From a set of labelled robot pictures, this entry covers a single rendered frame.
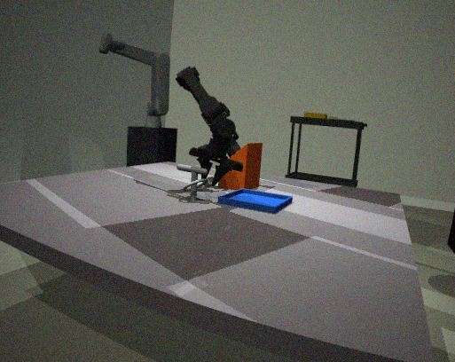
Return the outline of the blue tray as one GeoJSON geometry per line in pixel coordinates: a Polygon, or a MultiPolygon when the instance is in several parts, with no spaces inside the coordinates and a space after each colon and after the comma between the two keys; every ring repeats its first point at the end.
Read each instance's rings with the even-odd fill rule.
{"type": "Polygon", "coordinates": [[[292,203],[292,200],[293,196],[242,188],[219,196],[217,203],[277,214],[281,209],[292,203]]]}

